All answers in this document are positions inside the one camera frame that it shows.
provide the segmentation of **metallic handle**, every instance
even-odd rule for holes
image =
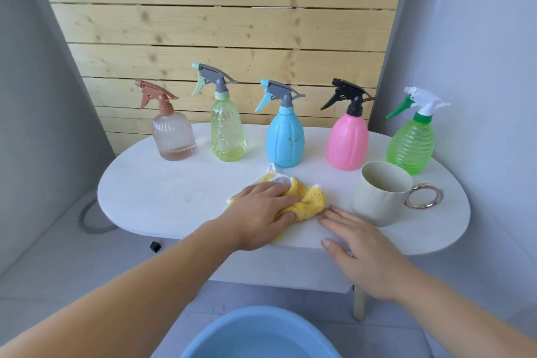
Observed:
[[[433,199],[433,201],[427,204],[414,204],[410,200],[410,196],[412,195],[412,193],[418,190],[425,190],[425,189],[433,190],[434,192],[436,192],[436,197]],[[414,187],[412,187],[412,190],[410,190],[410,192],[408,193],[408,197],[406,198],[406,201],[404,202],[404,204],[408,208],[411,208],[413,210],[425,210],[427,208],[431,208],[439,204],[443,199],[444,199],[444,190],[442,190],[440,187],[437,187],[436,185],[422,183],[422,184],[416,184],[414,185]]]

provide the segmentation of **white mug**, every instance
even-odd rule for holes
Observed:
[[[429,189],[436,192],[430,203],[413,204],[412,192]],[[406,205],[414,210],[433,207],[444,199],[444,191],[426,183],[413,185],[412,177],[402,168],[384,161],[370,161],[362,166],[358,190],[352,200],[356,215],[376,226],[387,226],[397,221],[397,215]]]

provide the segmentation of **spray head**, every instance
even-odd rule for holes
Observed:
[[[142,88],[142,103],[140,109],[144,109],[151,99],[158,100],[158,110],[163,116],[173,115],[173,106],[170,103],[170,99],[179,99],[173,95],[170,91],[147,81],[136,80],[134,81],[137,87]]]
[[[347,114],[358,117],[362,116],[362,113],[364,112],[362,104],[375,99],[362,87],[339,78],[334,78],[332,80],[332,85],[336,87],[336,91],[332,98],[323,105],[321,110],[330,108],[337,101],[351,100],[351,103],[347,108]]]
[[[263,109],[264,106],[270,101],[274,101],[276,99],[281,99],[280,107],[292,108],[293,101],[295,99],[305,97],[304,94],[299,94],[297,90],[291,88],[289,85],[285,85],[284,83],[277,83],[276,81],[262,79],[260,84],[265,88],[265,96],[256,108],[256,112]]]
[[[386,119],[393,118],[409,108],[419,106],[420,109],[414,115],[414,120],[419,123],[430,123],[435,109],[451,105],[424,89],[406,87],[404,91],[407,93],[407,96],[403,103],[391,114],[387,115]]]
[[[198,70],[198,83],[192,96],[196,95],[206,84],[213,83],[216,85],[214,96],[216,99],[229,99],[228,84],[237,83],[232,77],[218,68],[210,67],[206,64],[192,63],[192,68]]]

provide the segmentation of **person's left hand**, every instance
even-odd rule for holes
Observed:
[[[287,190],[289,185],[273,182],[250,185],[214,222],[232,231],[237,249],[252,251],[267,245],[295,218],[292,212],[286,212],[274,220],[276,214],[302,199],[299,195],[282,196]]]

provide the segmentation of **gray hose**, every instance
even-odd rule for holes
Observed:
[[[107,232],[111,232],[111,231],[117,229],[117,225],[106,226],[104,228],[92,228],[92,227],[86,225],[86,223],[84,222],[84,218],[86,217],[86,213],[89,211],[89,209],[96,202],[97,202],[97,199],[92,199],[89,203],[84,205],[82,210],[80,210],[80,213],[78,214],[78,219],[77,219],[78,226],[80,227],[80,229],[82,231],[84,231],[85,233],[88,233],[88,234],[91,234],[91,235],[95,235],[95,234],[99,234],[99,233],[107,233]]]

